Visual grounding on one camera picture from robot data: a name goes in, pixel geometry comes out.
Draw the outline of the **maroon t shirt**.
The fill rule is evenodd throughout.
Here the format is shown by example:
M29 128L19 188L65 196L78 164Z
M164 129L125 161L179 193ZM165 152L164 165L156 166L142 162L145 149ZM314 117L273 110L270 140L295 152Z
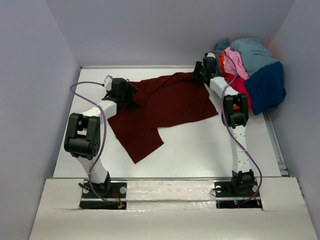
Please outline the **maroon t shirt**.
M133 82L132 104L108 123L136 164L163 145L159 128L202 121L218 115L203 82L191 72L177 72Z

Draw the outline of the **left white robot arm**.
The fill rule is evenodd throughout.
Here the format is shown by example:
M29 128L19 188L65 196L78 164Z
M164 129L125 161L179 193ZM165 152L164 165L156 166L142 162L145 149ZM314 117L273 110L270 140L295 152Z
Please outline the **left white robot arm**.
M110 174L101 162L107 137L107 120L131 104L138 89L128 79L113 78L110 75L105 77L103 83L83 83L102 86L105 96L100 103L96 103L76 92L76 86L80 85L80 82L70 87L75 96L93 107L82 113L70 114L63 147L77 159L87 174L88 189L98 198L104 198L111 191Z

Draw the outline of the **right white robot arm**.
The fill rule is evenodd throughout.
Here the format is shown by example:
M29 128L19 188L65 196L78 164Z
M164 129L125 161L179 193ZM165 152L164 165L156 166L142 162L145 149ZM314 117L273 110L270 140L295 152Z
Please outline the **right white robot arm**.
M220 97L221 120L230 137L232 177L230 182L215 187L216 195L244 197L256 184L246 141L249 120L247 95L234 90L224 77L219 76L217 59L212 52L206 54L202 61L196 62L193 78L206 84Z

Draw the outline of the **orange t shirt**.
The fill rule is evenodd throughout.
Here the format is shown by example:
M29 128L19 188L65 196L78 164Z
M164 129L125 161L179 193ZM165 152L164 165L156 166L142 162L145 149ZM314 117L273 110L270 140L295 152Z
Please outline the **orange t shirt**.
M225 69L224 69L225 55L223 53L219 54L218 62L219 62L219 66L220 66L220 73L224 77L226 72L225 72Z

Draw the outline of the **pink t shirt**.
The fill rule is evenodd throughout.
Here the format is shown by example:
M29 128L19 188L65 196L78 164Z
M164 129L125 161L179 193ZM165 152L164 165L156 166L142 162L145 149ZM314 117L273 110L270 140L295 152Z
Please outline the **pink t shirt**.
M223 63L224 71L232 75L237 74L238 77L247 80L250 76L244 67L240 53L232 50L230 46L227 47L223 53L225 54Z

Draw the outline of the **teal t shirt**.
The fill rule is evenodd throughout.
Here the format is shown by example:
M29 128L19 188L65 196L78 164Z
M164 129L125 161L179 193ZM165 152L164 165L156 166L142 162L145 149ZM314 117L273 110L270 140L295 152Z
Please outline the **teal t shirt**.
M214 47L214 50L215 51L220 51L220 52L223 52L226 48L228 48L230 46L230 40L228 37L225 37L225 38L222 38L220 39L215 47Z

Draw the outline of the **grey blue t shirt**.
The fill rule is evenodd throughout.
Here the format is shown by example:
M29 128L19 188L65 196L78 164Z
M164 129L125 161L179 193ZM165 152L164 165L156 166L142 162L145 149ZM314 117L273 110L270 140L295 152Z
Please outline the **grey blue t shirt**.
M278 60L262 45L258 38L241 38L231 43L230 48L240 54L243 66L251 77L261 68Z

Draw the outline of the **navy blue t shirt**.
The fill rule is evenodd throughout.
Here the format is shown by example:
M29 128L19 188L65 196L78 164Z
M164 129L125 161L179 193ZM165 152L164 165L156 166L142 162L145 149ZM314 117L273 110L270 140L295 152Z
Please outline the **navy blue t shirt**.
M284 69L280 61L266 65L244 81L254 115L277 108L286 97Z

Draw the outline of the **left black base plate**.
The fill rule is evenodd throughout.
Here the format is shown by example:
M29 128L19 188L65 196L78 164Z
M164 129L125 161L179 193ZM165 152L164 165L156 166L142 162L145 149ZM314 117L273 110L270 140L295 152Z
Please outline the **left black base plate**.
M112 181L108 193L101 189L96 192L106 201L99 198L90 189L89 182L85 179L78 183L81 187L79 207L83 210L126 210L127 209L127 182Z

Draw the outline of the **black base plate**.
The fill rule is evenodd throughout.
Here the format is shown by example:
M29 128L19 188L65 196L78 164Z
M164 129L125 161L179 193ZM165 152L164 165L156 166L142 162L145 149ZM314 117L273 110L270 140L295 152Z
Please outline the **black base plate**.
M106 201L99 198L90 189L89 182L85 179L78 183L81 187L79 207L83 210L126 210L127 209L127 182L112 181L108 193L101 189L96 192Z
M217 209L262 209L262 200L258 192L254 197L258 184L236 193L230 181L215 181L210 194L215 197Z

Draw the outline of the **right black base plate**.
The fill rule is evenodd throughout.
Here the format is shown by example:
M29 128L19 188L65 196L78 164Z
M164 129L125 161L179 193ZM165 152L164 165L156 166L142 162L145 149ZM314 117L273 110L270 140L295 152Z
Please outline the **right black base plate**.
M230 181L215 181L210 194L215 197L217 209L262 209L262 200L258 192L254 197L258 184L236 193Z

